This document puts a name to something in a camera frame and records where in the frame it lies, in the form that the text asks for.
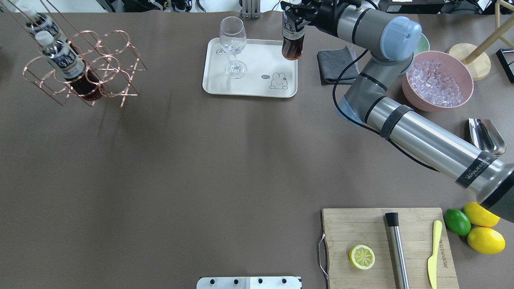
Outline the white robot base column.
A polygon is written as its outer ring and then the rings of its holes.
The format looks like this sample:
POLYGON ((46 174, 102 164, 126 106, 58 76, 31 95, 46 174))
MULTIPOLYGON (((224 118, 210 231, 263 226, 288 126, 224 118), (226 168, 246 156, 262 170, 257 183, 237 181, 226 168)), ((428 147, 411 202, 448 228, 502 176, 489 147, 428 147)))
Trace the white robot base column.
POLYGON ((296 276, 202 277, 197 289, 302 289, 296 276))

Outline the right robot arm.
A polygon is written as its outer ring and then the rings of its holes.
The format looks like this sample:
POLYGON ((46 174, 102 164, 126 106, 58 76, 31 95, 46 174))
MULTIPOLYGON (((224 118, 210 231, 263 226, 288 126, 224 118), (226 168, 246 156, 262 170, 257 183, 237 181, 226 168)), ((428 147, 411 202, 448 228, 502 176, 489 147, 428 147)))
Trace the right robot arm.
POLYGON ((342 102, 350 122, 371 130, 475 194, 491 213, 513 222, 513 165, 481 150, 410 106, 388 97, 396 79, 412 66, 422 27, 405 16, 365 8, 360 0, 281 1, 285 22, 301 31, 314 26, 369 51, 371 59, 342 102))

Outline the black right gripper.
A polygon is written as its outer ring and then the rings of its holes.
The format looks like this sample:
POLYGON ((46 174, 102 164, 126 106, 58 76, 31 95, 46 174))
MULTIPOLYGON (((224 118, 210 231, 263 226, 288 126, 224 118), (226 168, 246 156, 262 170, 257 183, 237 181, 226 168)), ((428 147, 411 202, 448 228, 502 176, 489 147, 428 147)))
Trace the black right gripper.
POLYGON ((314 26, 324 33, 337 36, 337 23, 340 15, 339 0, 302 0, 281 1, 283 18, 288 12, 294 16, 288 16, 288 34, 304 34, 305 20, 310 26, 314 26))

